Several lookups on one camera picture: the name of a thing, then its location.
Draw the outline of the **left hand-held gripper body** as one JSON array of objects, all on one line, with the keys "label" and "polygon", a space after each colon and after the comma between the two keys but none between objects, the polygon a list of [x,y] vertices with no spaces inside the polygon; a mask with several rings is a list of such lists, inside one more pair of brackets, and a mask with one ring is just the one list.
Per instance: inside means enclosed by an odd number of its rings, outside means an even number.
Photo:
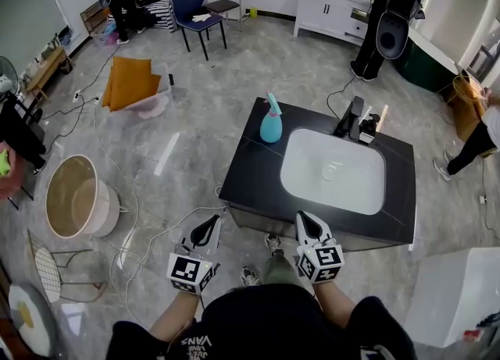
[{"label": "left hand-held gripper body", "polygon": [[177,245],[170,254],[167,278],[177,290],[200,295],[216,275],[219,264],[214,262],[217,248],[191,250]]}]

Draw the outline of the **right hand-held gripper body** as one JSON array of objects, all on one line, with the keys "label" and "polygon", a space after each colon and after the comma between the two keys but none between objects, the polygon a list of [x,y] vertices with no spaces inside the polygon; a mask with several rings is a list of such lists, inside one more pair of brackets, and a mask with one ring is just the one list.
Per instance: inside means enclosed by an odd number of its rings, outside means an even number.
[{"label": "right hand-held gripper body", "polygon": [[341,245],[335,239],[299,241],[297,252],[299,275],[305,276],[310,283],[334,280],[345,265]]}]

